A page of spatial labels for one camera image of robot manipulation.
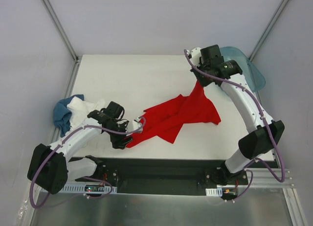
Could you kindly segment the red t shirt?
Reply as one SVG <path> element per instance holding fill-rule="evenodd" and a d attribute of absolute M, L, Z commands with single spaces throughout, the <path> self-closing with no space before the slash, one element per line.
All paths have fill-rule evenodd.
<path fill-rule="evenodd" d="M 155 136 L 173 144 L 184 124 L 218 125 L 221 122 L 214 104 L 205 96 L 199 82 L 188 96 L 180 94 L 171 100 L 145 109 L 143 117 L 146 119 L 146 124 L 142 133 L 133 134 L 133 140 L 127 144 L 127 148 L 132 148 Z"/>

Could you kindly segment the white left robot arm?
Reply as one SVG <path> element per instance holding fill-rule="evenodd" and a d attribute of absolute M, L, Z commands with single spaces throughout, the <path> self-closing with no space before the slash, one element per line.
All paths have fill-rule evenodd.
<path fill-rule="evenodd" d="M 115 102 L 91 111 L 76 129 L 50 145 L 39 144 L 33 152 L 27 178 L 50 194 L 58 193 L 67 181 L 88 177 L 105 180 L 105 164 L 91 155 L 71 161 L 71 158 L 95 137 L 106 132 L 112 147 L 124 149 L 132 141 L 131 133 L 138 131 L 139 119 L 123 118 L 124 108 Z"/>

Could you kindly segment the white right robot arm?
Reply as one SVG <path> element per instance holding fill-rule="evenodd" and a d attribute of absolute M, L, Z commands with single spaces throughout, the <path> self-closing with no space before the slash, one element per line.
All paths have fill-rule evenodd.
<path fill-rule="evenodd" d="M 243 54 L 234 56 L 218 45 L 185 50 L 184 54 L 200 85 L 219 86 L 230 97 L 246 126 L 247 135 L 239 140 L 237 151 L 211 175 L 216 184 L 232 184 L 244 169 L 260 161 L 262 154 L 277 148 L 284 123 L 274 120 L 254 96 Z"/>

